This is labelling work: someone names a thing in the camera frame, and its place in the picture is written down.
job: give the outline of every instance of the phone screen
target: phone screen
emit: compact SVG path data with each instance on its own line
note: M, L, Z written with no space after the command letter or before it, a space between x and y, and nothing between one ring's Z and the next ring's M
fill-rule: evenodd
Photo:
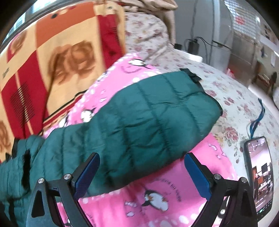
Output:
M271 157L265 138L247 143L252 164L253 197L257 214L270 209L273 198L273 171Z

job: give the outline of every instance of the smartphone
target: smartphone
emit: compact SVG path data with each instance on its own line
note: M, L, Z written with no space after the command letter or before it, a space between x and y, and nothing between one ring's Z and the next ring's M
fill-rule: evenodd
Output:
M273 200L273 168L266 138L246 141L244 153L259 221L271 210Z

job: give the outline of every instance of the patterned blanket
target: patterned blanket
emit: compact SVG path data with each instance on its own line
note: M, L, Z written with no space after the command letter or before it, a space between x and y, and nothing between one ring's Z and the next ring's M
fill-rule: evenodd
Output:
M60 120L125 54L124 10L115 2L70 5L40 18L0 54L0 161L14 139Z

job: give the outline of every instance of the green quilted jacket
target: green quilted jacket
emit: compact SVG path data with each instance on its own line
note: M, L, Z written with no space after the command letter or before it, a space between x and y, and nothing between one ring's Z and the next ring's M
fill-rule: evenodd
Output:
M88 123L56 129L46 140L19 140L17 156L0 165L0 202L24 227L37 180L72 173L92 152L101 164L87 195L122 188L189 152L221 112L185 72L141 80L116 93Z

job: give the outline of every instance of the beige fabric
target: beige fabric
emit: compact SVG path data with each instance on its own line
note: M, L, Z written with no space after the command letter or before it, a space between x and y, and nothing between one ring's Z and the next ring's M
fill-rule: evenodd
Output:
M167 26L169 39L175 44L174 10L177 4L174 0L113 0L124 6L126 12L143 12L160 18Z

